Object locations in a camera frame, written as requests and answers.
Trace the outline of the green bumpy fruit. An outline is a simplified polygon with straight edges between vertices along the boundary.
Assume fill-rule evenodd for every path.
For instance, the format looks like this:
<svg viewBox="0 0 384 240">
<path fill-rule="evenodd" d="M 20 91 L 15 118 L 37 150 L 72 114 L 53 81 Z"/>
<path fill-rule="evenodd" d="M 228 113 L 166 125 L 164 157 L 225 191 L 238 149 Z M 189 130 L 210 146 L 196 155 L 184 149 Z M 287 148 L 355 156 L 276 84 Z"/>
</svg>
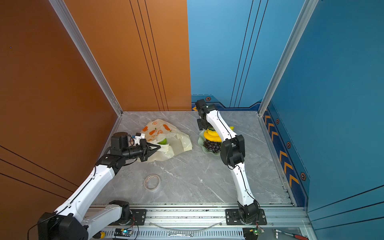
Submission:
<svg viewBox="0 0 384 240">
<path fill-rule="evenodd" d="M 168 141 L 167 139 L 163 139 L 162 141 L 158 142 L 159 145 L 167 145 Z"/>
</svg>

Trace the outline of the cream plastic bag orange print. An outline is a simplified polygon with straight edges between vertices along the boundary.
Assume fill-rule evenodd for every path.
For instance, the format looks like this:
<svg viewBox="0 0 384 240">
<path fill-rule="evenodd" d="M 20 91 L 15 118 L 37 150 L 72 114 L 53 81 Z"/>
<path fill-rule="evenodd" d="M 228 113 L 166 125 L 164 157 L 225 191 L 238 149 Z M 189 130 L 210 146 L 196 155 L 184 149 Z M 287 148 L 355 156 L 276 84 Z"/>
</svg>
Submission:
<svg viewBox="0 0 384 240">
<path fill-rule="evenodd" d="M 193 149 L 192 141 L 186 133 L 181 132 L 177 127 L 161 119 L 149 122 L 141 131 L 145 134 L 148 143 L 158 144 L 167 139 L 167 145 L 160 145 L 161 149 L 152 156 L 155 161 L 166 161 L 179 154 Z"/>
</svg>

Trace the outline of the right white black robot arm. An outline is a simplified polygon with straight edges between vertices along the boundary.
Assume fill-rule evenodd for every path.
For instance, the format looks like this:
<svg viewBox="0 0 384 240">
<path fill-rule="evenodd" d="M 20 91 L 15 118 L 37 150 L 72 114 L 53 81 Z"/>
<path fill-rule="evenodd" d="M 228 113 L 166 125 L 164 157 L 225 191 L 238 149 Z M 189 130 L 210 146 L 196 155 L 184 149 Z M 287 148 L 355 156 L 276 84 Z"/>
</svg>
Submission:
<svg viewBox="0 0 384 240">
<path fill-rule="evenodd" d="M 239 216 L 241 221 L 250 225 L 255 222 L 261 207 L 252 194 L 245 170 L 245 139 L 236 134 L 222 118 L 220 111 L 215 105 L 209 105 L 201 99 L 195 103 L 200 116 L 198 127 L 200 130 L 213 128 L 220 137 L 221 159 L 233 176 L 238 195 Z"/>
</svg>

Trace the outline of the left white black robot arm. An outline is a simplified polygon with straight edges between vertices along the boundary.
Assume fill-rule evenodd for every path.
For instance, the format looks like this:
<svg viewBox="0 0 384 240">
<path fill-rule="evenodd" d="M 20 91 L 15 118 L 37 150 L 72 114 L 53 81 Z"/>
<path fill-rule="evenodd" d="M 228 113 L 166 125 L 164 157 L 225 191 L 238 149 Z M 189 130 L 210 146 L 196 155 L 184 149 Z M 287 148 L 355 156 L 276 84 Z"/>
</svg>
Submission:
<svg viewBox="0 0 384 240">
<path fill-rule="evenodd" d="M 112 201 L 90 218 L 85 218 L 85 214 L 107 183 L 122 167 L 128 166 L 127 160 L 145 162 L 160 149 L 160 145 L 147 143 L 146 139 L 130 145 L 125 133 L 112 137 L 111 146 L 79 188 L 53 213 L 44 213 L 40 217 L 37 222 L 39 239 L 89 240 L 111 223 L 134 223 L 130 205 L 125 201 Z"/>
</svg>

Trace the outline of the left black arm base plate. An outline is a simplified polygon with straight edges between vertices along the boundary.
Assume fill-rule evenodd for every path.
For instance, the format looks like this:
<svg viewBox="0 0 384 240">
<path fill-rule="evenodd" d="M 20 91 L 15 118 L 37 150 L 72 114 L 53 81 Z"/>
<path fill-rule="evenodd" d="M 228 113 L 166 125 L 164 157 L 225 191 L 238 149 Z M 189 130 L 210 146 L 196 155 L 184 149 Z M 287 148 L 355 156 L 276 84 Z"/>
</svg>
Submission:
<svg viewBox="0 0 384 240">
<path fill-rule="evenodd" d="M 130 209 L 130 218 L 128 220 L 117 220 L 116 222 L 109 224 L 109 226 L 143 226 L 146 221 L 146 216 L 146 209 Z"/>
</svg>

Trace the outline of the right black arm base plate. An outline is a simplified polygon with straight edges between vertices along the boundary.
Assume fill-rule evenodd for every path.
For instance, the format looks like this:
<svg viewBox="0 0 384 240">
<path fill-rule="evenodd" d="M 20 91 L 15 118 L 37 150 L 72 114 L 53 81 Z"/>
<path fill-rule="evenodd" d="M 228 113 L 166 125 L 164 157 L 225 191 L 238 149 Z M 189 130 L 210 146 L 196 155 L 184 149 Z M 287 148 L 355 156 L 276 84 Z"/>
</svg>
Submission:
<svg viewBox="0 0 384 240">
<path fill-rule="evenodd" d="M 252 218 L 252 221 L 249 223 L 246 223 L 241 220 L 238 209 L 226 209 L 225 213 L 226 213 L 226 224 L 228 226 L 234 226 L 234 225 L 266 226 L 268 224 L 267 217 L 263 209 L 261 209 L 260 213 L 256 215 L 256 217 Z"/>
</svg>

